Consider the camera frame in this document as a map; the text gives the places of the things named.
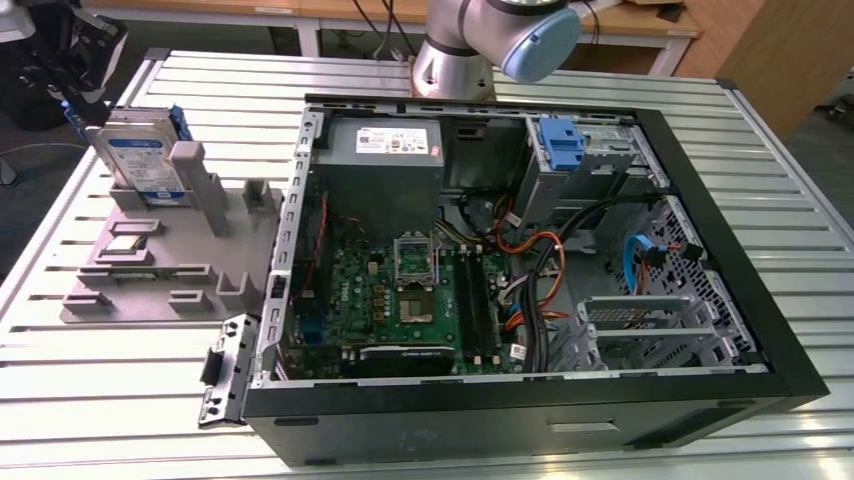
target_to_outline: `ram slot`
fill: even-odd
[[[478,336],[478,355],[492,357],[496,354],[496,329],[490,315],[490,299],[488,296],[486,273],[481,254],[473,254],[469,266],[469,296],[472,298],[472,313]]]
[[[460,329],[464,341],[464,356],[472,359],[478,355],[478,331],[472,310],[472,296],[469,293],[469,254],[454,254],[454,285],[457,293],[457,313],[460,315]]]

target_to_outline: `red wire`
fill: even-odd
[[[292,297],[292,301],[304,296],[309,285],[312,285],[312,280],[316,276],[316,265],[318,264],[318,253],[321,252],[321,242],[324,242],[324,235],[326,234],[326,222],[330,214],[330,206],[328,204],[328,196],[324,195],[324,219],[321,220],[321,233],[318,234],[318,241],[316,243],[316,251],[312,255],[312,265],[309,266],[309,276],[306,277],[306,283],[304,283],[304,288],[300,293]]]

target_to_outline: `white sticker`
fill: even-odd
[[[520,345],[518,343],[514,343],[513,345],[510,345],[510,358],[516,358],[517,360],[525,360],[525,354],[529,351],[528,348],[525,348],[525,345]]]
[[[424,128],[361,128],[357,153],[428,155],[428,130]]]
[[[163,142],[114,138],[109,143],[119,169],[149,203],[177,204],[185,196],[185,185],[175,169],[165,161],[170,152]]]
[[[276,8],[276,7],[256,7],[256,11],[258,13],[278,13],[282,15],[292,15],[294,10],[290,8]]]
[[[513,213],[513,212],[508,212],[508,215],[505,215],[505,219],[510,222],[510,224],[520,228],[520,225],[522,225],[522,219],[520,218],[520,216]]]

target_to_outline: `power supply label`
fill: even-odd
[[[357,133],[357,153],[425,154],[428,130],[424,128],[361,128]]]

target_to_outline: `gray power supply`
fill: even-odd
[[[330,148],[313,170],[330,209],[358,218],[370,242],[433,230],[445,153],[436,120],[346,118],[330,126]]]

